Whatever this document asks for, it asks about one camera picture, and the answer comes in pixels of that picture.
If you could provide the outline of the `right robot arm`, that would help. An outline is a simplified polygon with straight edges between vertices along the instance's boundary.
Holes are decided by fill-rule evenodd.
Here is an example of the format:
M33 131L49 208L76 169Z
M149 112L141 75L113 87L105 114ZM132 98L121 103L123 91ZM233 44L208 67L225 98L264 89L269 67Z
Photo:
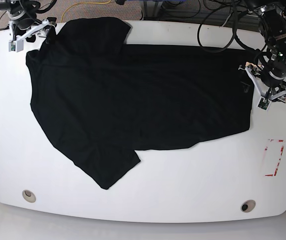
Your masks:
M56 36L56 18L48 17L44 20L37 18L38 14L44 14L51 10L56 1L42 9L37 0L0 0L0 12L7 13L9 17L9 31L11 39L8 42L9 52L23 50L24 42L35 42L36 37L45 38L47 44L53 43Z

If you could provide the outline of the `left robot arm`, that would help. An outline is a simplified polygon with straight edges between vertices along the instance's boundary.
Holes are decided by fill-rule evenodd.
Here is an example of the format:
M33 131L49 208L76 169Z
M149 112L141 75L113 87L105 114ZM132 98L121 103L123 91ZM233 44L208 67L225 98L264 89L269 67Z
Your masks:
M238 15L241 19L254 13L259 19L259 32L264 37L266 51L248 47L235 36L236 42L255 55L253 63L243 69L260 94L258 107L268 110L271 103L286 103L286 20L274 0L246 0L248 10Z

